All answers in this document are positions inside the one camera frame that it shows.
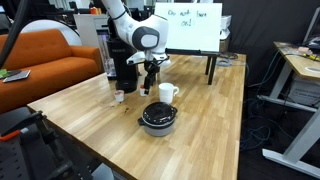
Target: black pot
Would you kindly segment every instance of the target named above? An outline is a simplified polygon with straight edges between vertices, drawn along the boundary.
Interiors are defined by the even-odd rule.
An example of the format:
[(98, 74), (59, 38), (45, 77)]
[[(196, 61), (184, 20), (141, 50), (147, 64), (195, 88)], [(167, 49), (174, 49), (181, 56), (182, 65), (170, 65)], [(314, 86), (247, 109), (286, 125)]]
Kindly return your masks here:
[(177, 111), (177, 108), (169, 104), (155, 102), (145, 108), (138, 123), (152, 136), (165, 136), (173, 129)]

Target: whiteboard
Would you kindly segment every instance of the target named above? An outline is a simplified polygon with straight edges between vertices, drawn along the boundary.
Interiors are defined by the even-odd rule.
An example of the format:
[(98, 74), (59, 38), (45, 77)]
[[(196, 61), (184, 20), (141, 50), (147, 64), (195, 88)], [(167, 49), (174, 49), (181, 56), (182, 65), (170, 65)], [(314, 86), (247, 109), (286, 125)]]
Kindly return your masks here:
[(168, 49), (219, 51), (221, 3), (156, 3), (169, 22)]

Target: white mug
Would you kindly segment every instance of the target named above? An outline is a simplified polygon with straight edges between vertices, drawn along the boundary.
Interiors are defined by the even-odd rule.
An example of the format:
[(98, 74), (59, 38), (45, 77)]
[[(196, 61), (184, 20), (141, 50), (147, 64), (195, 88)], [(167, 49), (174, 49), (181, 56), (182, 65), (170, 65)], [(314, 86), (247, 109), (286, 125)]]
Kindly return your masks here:
[(159, 84), (159, 97), (160, 102), (165, 102), (167, 104), (172, 103), (173, 96), (179, 93), (179, 88), (171, 83), (161, 83)]

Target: mug handle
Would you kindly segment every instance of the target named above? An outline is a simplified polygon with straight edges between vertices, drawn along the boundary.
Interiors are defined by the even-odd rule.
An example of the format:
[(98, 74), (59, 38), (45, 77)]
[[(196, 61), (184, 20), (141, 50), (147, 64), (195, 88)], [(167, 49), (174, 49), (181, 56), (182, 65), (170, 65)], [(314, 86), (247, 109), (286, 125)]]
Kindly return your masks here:
[(174, 90), (176, 90), (176, 92), (174, 92), (173, 96), (175, 96), (179, 93), (179, 88), (177, 86), (173, 87), (173, 91)]

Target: whiteboard stand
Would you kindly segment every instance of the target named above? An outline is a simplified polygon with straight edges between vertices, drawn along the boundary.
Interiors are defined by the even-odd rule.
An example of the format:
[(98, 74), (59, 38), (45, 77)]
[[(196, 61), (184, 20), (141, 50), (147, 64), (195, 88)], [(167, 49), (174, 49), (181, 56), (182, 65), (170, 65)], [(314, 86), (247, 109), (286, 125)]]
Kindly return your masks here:
[(214, 69), (216, 67), (217, 57), (219, 52), (213, 51), (201, 51), (201, 50), (181, 50), (181, 49), (166, 49), (167, 54), (178, 54), (178, 55), (193, 55), (193, 56), (207, 56), (207, 65), (205, 74), (208, 75), (208, 85), (212, 85)]

